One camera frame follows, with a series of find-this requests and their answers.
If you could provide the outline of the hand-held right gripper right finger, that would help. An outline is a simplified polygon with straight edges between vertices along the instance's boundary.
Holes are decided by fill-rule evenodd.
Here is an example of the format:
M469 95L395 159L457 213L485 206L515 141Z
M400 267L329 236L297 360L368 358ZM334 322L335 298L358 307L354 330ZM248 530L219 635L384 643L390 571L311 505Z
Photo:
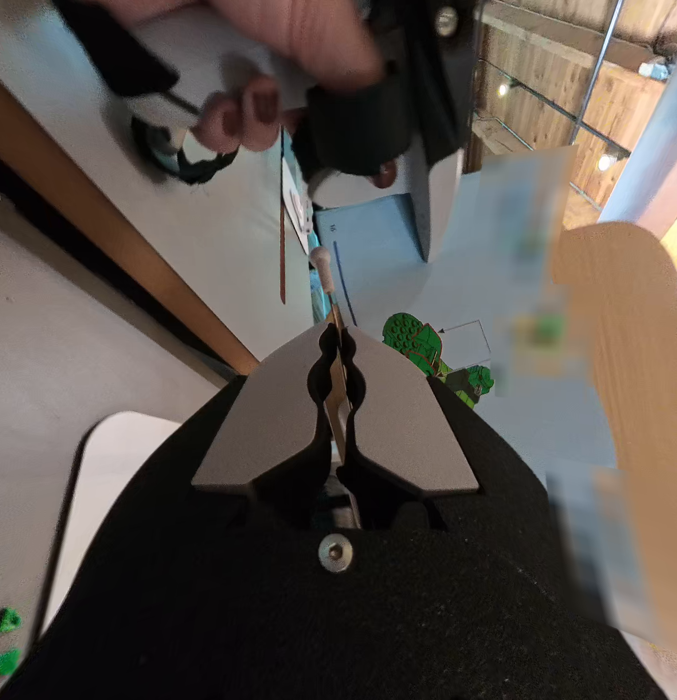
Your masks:
M357 455L417 496L474 493L479 484L431 389L404 355L355 326L345 328L345 366L364 395L354 404Z

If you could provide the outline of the person's left hand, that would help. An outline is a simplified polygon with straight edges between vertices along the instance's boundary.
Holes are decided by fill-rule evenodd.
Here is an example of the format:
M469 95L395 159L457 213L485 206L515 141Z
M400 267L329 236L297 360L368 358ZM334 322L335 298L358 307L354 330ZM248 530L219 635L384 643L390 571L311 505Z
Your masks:
M250 40L313 76L323 90L354 95L386 79L386 62L352 1L93 1L125 28L188 7L208 6ZM272 77L256 75L235 95L209 97L189 127L210 151L273 146L283 125L294 127L301 111L281 112Z

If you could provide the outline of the white flat pad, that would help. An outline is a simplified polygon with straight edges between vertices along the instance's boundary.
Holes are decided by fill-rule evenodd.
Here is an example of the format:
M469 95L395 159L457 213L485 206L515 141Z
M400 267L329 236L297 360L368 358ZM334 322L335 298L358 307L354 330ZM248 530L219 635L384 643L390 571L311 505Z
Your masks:
M313 210L307 195L297 188L290 166L284 156L281 160L281 166L282 201L301 248L308 256L310 252L308 237L313 233Z

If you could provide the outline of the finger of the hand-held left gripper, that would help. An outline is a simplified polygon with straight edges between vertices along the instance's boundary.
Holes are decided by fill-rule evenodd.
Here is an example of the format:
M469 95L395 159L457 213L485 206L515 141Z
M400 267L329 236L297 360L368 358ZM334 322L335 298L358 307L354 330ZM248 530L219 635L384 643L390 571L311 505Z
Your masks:
M465 149L460 148L432 167L424 151L412 155L412 203L421 255L426 263L439 256L462 178Z

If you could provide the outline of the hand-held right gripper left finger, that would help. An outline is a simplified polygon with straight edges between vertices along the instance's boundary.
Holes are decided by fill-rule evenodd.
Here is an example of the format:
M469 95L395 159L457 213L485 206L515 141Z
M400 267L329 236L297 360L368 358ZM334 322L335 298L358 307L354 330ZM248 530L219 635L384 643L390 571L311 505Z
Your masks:
M331 468L325 400L339 334L318 323L268 355L247 377L213 438L192 485L257 494L278 486L313 494Z

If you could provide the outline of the lego instruction booklet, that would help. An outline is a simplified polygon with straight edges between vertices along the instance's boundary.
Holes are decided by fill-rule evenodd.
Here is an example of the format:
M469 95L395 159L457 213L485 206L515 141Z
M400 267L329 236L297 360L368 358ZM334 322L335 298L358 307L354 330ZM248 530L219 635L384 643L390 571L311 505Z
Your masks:
M534 160L465 175L432 262L405 197L322 211L317 222L347 321L381 340L387 318L406 312L444 331L451 368L489 367L494 387L475 412L545 481L550 468L613 468L615 449L584 359L553 355L560 363L543 370L521 337L565 312L546 265L552 206L536 201L550 192L541 175Z

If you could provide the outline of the wooden partition panel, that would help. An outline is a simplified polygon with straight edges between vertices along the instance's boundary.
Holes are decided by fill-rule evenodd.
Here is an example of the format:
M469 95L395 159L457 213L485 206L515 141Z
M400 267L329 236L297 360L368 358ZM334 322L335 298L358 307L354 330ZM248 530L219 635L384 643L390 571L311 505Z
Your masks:
M649 231L563 229L553 279L589 318L593 380L648 549L677 549L677 274Z

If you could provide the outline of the white book stand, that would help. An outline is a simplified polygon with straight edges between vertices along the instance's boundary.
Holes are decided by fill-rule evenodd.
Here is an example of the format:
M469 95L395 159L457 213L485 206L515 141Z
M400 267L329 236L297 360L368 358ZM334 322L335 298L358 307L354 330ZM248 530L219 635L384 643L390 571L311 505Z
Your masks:
M106 417L85 436L38 635L45 634L54 620L91 541L117 498L144 462L179 427L166 419L125 411Z

